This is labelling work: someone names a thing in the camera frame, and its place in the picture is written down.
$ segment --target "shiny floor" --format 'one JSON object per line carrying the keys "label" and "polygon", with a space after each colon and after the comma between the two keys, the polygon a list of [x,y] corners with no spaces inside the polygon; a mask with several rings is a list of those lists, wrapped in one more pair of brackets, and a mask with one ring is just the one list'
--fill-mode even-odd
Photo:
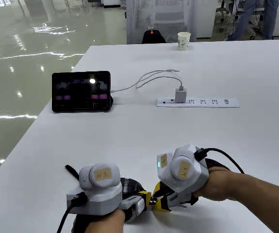
{"label": "shiny floor", "polygon": [[[50,100],[52,73],[71,71],[91,45],[126,43],[124,12],[87,0],[0,0],[0,165]],[[218,22],[199,41],[224,40]]]}

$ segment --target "label sticker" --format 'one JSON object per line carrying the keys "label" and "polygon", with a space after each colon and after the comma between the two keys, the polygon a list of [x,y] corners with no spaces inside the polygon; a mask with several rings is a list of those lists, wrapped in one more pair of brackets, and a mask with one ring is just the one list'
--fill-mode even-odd
{"label": "label sticker", "polygon": [[109,167],[94,171],[95,181],[102,181],[112,178],[111,169]]}
{"label": "label sticker", "polygon": [[164,154],[161,156],[161,168],[167,166],[167,155]]}
{"label": "label sticker", "polygon": [[190,164],[187,163],[187,162],[181,162],[179,172],[178,172],[178,176],[180,178],[186,179],[188,177],[189,170],[190,170]]}

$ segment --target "white paper cup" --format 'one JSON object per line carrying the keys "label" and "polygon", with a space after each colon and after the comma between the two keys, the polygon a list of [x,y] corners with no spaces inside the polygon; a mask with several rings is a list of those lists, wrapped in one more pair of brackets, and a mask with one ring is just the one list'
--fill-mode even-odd
{"label": "white paper cup", "polygon": [[178,49],[188,50],[191,33],[178,33]]}

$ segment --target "power strip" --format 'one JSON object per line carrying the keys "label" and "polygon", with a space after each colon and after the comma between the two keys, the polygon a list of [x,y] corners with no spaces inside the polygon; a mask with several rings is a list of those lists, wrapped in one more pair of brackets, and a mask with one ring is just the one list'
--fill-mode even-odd
{"label": "power strip", "polygon": [[157,107],[203,107],[239,108],[237,98],[193,98],[187,97],[186,103],[175,103],[175,98],[157,98]]}

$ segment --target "person's legs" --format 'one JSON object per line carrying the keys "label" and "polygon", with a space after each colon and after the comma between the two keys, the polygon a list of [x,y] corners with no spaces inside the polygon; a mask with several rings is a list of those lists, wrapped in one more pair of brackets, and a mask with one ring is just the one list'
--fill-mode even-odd
{"label": "person's legs", "polygon": [[277,9],[279,0],[265,0],[264,2],[264,24],[262,30],[262,39],[271,40],[275,29]]}
{"label": "person's legs", "polygon": [[228,37],[228,41],[238,40],[247,28],[249,19],[252,16],[259,0],[246,0],[244,2],[244,13],[238,19],[235,31]]}

